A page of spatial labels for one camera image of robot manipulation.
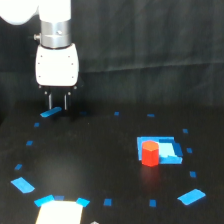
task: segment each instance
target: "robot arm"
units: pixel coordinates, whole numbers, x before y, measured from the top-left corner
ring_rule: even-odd
[[[35,69],[38,84],[75,86],[79,62],[75,44],[71,42],[71,0],[0,0],[0,17],[12,25],[22,25],[37,14],[41,21],[41,33],[34,35],[40,42]],[[51,109],[51,92],[47,96]]]
[[[12,25],[22,25],[38,14],[39,0],[0,0],[0,17]]]

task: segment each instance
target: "white block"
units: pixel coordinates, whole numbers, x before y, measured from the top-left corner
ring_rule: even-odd
[[[51,201],[41,206],[36,224],[80,224],[82,209],[76,202]]]

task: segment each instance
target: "black background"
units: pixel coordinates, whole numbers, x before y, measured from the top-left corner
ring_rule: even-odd
[[[85,86],[75,102],[224,104],[220,0],[72,1],[72,40]],[[38,16],[0,19],[0,117],[18,100],[43,100],[35,80]]]
[[[0,129],[1,223],[35,223],[39,208],[34,200],[50,194],[90,200],[81,224],[223,223],[223,110],[76,104],[70,114],[41,118],[43,110],[41,103],[17,104]],[[174,136],[183,164],[142,166],[138,136]],[[32,146],[26,146],[28,140]],[[23,166],[15,171],[18,163]],[[197,178],[189,171],[196,171]],[[22,194],[10,183],[19,177],[35,190]],[[193,189],[206,197],[189,206],[177,200]],[[105,198],[112,198],[112,207],[103,206]],[[156,208],[149,207],[150,199],[156,199]]]

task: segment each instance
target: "blue tape marker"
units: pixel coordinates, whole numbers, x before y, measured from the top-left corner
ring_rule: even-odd
[[[30,193],[32,192],[35,188],[29,184],[26,180],[24,180],[22,177],[12,180],[11,183],[17,187],[22,193]]]
[[[37,207],[40,207],[41,205],[43,205],[43,204],[45,204],[47,202],[50,202],[50,201],[54,201],[53,195],[48,195],[48,196],[46,196],[44,198],[40,198],[40,199],[34,201],[34,203],[35,203],[35,205]]]
[[[206,194],[203,193],[202,191],[194,189],[194,190],[182,195],[181,197],[179,197],[177,199],[182,201],[183,204],[189,205],[205,196],[206,196]]]
[[[85,115],[87,115],[87,112],[86,111],[81,111],[79,114],[85,116]]]
[[[55,114],[55,113],[57,113],[61,110],[62,110],[61,107],[55,107],[55,108],[53,108],[51,110],[48,110],[48,111],[46,111],[46,112],[44,112],[40,115],[41,115],[41,117],[49,117],[49,116],[51,116],[51,115],[53,115],[53,114]]]
[[[35,127],[35,128],[38,128],[39,126],[40,126],[39,123],[35,123],[35,124],[34,124],[34,127]]]
[[[142,160],[142,143],[145,141],[159,142],[161,139],[174,140],[174,137],[137,137],[138,160]]]
[[[187,152],[188,152],[188,153],[192,153],[193,151],[192,151],[191,148],[187,148]]]
[[[156,200],[154,200],[154,199],[149,200],[149,206],[155,208],[156,207]]]
[[[184,134],[188,134],[188,130],[187,129],[183,129],[183,133]]]
[[[192,177],[192,178],[196,178],[196,172],[194,172],[194,171],[190,171],[190,176]]]
[[[55,201],[63,201],[65,196],[54,196]]]
[[[179,143],[172,143],[173,144],[173,149],[175,152],[176,156],[183,156],[183,152],[181,150],[180,144]]]
[[[159,164],[181,164],[182,160],[177,156],[159,157]]]
[[[31,146],[32,144],[33,144],[33,141],[28,141],[28,142],[26,143],[27,146]]]
[[[112,206],[112,199],[106,198],[104,200],[104,206]]]
[[[147,114],[147,117],[155,117],[155,114]]]
[[[22,167],[22,164],[18,164],[16,167],[15,167],[15,170],[20,170]]]
[[[76,203],[79,205],[82,205],[83,207],[86,207],[90,203],[90,201],[83,199],[83,198],[78,198]]]

